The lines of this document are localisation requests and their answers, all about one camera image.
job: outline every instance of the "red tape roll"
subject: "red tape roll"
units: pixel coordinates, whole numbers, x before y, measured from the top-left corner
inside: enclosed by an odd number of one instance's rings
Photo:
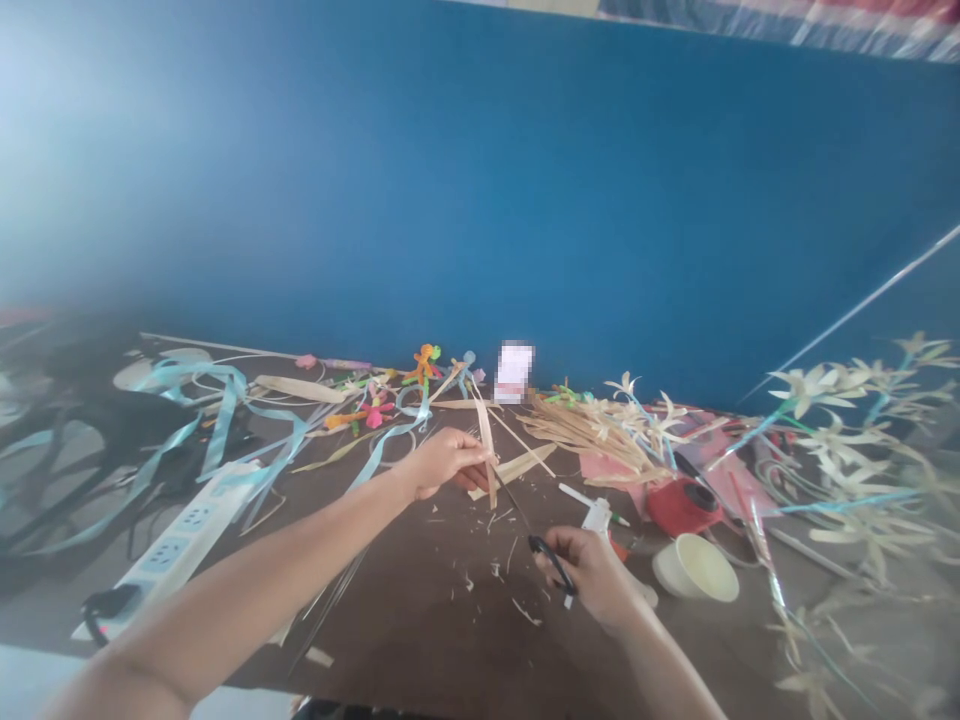
[[[647,512],[661,530],[674,538],[683,533],[699,534],[723,517],[714,494],[687,477],[651,493]]]

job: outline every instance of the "clear plastic wrap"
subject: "clear plastic wrap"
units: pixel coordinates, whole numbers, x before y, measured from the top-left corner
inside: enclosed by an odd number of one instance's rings
[[[881,57],[960,62],[960,0],[601,0],[598,16]]]

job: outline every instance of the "white bowl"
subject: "white bowl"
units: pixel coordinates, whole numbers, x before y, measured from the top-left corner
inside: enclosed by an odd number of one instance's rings
[[[733,602],[740,581],[733,567],[708,540],[684,533],[653,558],[653,573],[677,597]]]

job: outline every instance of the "table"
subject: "table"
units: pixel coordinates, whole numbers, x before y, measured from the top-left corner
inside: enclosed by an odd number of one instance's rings
[[[214,358],[236,353],[211,350]],[[258,374],[318,377],[281,357],[257,357],[235,364],[248,378]],[[311,408],[300,410],[306,415]],[[437,410],[428,423],[468,429],[476,413]],[[507,422],[528,445],[520,423]],[[287,432],[285,423],[254,418],[250,425],[263,444]],[[503,461],[524,452],[502,427],[493,435]],[[293,463],[323,460],[350,433],[311,442]],[[389,441],[385,459],[407,452],[407,438]],[[198,572],[340,497],[368,457],[366,444],[315,472],[284,473],[277,489],[283,507],[243,538],[229,529]],[[658,589],[658,615],[688,654],[731,718],[805,717],[792,694],[773,687],[785,674],[777,637],[763,626],[774,620],[761,570],[738,570],[742,592],[730,605],[674,599],[653,577],[650,555],[667,542],[650,523],[641,524],[625,493],[584,488],[573,454],[557,450],[548,459],[564,482],[591,497],[606,497],[613,509],[642,533],[628,568]],[[586,509],[556,488],[558,481],[536,466],[511,488],[534,528],[579,526]],[[501,496],[498,515],[510,504]],[[176,517],[166,515],[166,522]],[[353,581],[322,626],[314,646],[335,660],[332,667],[300,661],[288,670],[307,637],[308,622],[295,625],[283,647],[261,648],[229,681],[378,707],[394,707],[439,717],[637,717],[637,700],[626,659],[612,639],[579,603],[563,607],[559,591],[547,593],[513,512],[489,524],[486,499],[473,502],[459,488],[444,486],[428,501],[404,512],[369,547]],[[3,569],[0,642],[49,652],[87,656],[90,643],[69,640],[79,607],[93,592],[112,586],[130,563],[124,557],[129,514],[106,533],[76,550],[45,561],[18,560]],[[516,542],[512,559],[507,563]],[[830,577],[792,550],[775,546],[781,575],[796,579],[815,595]],[[491,563],[500,564],[501,577]],[[468,591],[467,580],[474,584]],[[531,616],[535,627],[512,600]]]

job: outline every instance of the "person's left hand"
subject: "person's left hand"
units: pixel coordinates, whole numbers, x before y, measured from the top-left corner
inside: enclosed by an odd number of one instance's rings
[[[414,489],[415,499],[425,500],[451,479],[465,490],[489,491],[486,460],[497,463],[479,440],[462,430],[444,428],[401,460],[393,472]]]

